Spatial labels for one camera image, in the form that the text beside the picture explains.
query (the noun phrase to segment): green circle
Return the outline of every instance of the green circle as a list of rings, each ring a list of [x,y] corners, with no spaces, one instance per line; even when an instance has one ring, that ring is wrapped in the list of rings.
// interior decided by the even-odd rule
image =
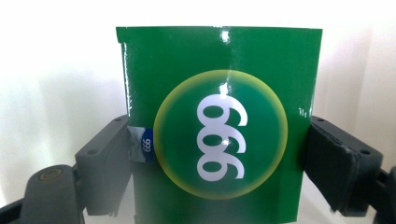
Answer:
[[[227,141],[223,153],[243,164],[242,178],[237,178],[241,172],[230,163],[226,165],[225,175],[216,181],[199,175],[198,160],[205,153],[198,146],[197,135],[205,125],[198,118],[197,108],[209,95],[232,97],[247,113],[247,124],[239,126],[241,115],[230,108],[223,124],[243,136],[245,152],[238,153],[241,143],[232,136],[224,140],[212,133],[203,139],[208,146]],[[209,106],[203,113],[215,119],[225,112],[219,106]],[[272,89],[260,79],[234,70],[208,71],[183,81],[167,95],[154,121],[155,153],[164,172],[180,188],[213,200],[244,195],[265,182],[282,159],[287,136],[286,113]],[[210,161],[202,168],[215,173],[221,165]]]

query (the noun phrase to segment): green package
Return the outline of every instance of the green package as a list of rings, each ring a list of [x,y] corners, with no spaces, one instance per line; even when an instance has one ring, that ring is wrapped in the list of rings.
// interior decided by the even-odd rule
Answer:
[[[136,223],[295,221],[321,30],[118,27]]]

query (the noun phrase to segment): black mechanical arm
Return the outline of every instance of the black mechanical arm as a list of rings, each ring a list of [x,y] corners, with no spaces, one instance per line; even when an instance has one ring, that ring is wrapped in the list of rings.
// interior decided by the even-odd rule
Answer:
[[[0,223],[84,223],[88,215],[116,215],[134,171],[127,116],[113,119],[76,154],[73,167],[56,165],[33,175],[23,199],[0,208]],[[333,211],[374,223],[396,223],[396,167],[381,170],[382,154],[329,121],[313,117],[305,172]]]

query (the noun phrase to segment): blue label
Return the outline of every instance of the blue label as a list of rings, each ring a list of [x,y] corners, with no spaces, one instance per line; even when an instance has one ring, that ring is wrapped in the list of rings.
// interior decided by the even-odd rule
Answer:
[[[154,141],[152,129],[146,128],[146,130],[143,132],[142,138],[140,140],[140,146],[146,161],[154,161]]]

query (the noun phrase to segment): white background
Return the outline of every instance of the white background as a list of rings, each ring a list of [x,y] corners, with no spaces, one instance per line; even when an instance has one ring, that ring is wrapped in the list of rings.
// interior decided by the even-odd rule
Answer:
[[[74,155],[126,113],[116,26],[246,25],[322,28],[313,114],[396,164],[396,8],[372,1],[1,1],[0,207],[28,178]],[[129,186],[116,219],[133,223]],[[298,223],[371,223],[332,214],[305,178]]]

